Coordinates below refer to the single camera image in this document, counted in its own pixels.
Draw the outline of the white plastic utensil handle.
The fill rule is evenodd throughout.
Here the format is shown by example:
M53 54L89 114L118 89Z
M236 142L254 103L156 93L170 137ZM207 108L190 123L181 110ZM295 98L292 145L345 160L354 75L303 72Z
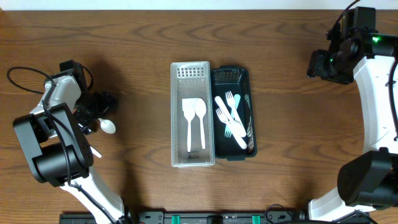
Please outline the white plastic utensil handle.
M101 129L107 134L114 134L116 132L115 124L108 119L98 118Z

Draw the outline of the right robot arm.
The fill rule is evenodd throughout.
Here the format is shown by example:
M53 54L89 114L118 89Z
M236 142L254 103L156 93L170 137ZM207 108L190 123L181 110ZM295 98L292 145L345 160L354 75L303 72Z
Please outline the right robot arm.
M330 31L328 50L312 53L307 75L358 86L364 122L361 156L337 186L308 204L310 220L333 222L397 206L397 37L376 30Z

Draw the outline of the white plastic spoon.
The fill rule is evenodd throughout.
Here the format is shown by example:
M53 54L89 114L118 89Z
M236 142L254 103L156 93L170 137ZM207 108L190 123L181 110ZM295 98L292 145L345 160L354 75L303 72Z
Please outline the white plastic spoon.
M99 153L93 146L90 146L90 150L93 153L93 155L95 155L98 158L102 158L102 154Z
M230 112L228 111L224 101L221 99L220 96L216 96L215 97L215 102L218 105L218 107L222 109L222 111L227 116L227 118L235 125L235 127L238 130L240 136L242 138L245 137L246 136L246 131L244 130L244 128L242 128L242 125L238 121L236 121L234 118L232 118Z
M197 99L195 104L195 113L200 119L200 139L201 139L201 148L205 148L205 130L203 124L203 118L206 115L206 104L203 99Z
M184 117L187 120L187 151L191 152L192 146L192 127L191 122L195 117L195 110L193 109L192 102L189 99L182 100L182 109L184 113Z

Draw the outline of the white plastic fork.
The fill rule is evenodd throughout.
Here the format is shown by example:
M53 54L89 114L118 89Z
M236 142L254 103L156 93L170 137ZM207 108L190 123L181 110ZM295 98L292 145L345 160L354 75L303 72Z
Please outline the white plastic fork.
M235 102L235 100L234 100L234 96L233 96L232 92L231 92L231 91L227 91L227 92L225 93L225 95L226 95L227 104L228 104L228 106L231 108L232 113L234 114L234 119L235 119L236 121L238 121L240 124L242 124L241 119L240 119L240 117L239 117L239 114L238 114L238 112L237 112L237 109L235 108L236 102Z
M235 125L227 118L221 108L216 109L217 117L221 122L223 122L231 131L231 134L234 136L236 142L239 144L241 149L246 149L247 144L244 139L240 136L238 130L236 129Z
M235 94L234 95L234 100L235 100L235 109L237 110L238 106L239 106L239 102L241 100L241 96L239 94ZM226 138L230 138L232 136L232 133L231 133L229 127L227 127L227 126L224 129L224 136Z

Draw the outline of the white plastic fork top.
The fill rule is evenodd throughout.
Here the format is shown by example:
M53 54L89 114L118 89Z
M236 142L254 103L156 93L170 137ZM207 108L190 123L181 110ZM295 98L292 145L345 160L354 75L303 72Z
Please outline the white plastic fork top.
M234 95L234 100L235 100L235 109L237 110L238 106L239 106L239 102L241 100L241 96L239 94L235 94ZM229 127L227 127L227 126L224 129L224 136L226 138L230 138L232 136L232 133L231 133Z

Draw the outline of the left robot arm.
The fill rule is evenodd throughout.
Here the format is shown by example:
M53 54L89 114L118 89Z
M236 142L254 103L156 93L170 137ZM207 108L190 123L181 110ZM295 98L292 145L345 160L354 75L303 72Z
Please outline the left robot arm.
M123 199L93 167L98 152L72 115L85 86L72 75L58 74L47 77L44 87L40 103L12 124L34 178L75 196L96 223L135 223Z

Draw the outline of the black plastic basket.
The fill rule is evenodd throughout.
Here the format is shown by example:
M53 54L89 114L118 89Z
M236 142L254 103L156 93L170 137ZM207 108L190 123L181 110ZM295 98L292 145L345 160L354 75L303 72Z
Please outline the black plastic basket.
M248 145L246 149L241 149L233 135L226 138L224 136L226 125L219 120L216 113L213 113L216 157L229 161L243 161L248 157L254 157L257 154L257 142L248 70L238 65L222 65L213 69L211 90L212 97L220 96L224 102L227 91L231 91L233 96L235 94L241 96L237 112L246 130L243 139Z

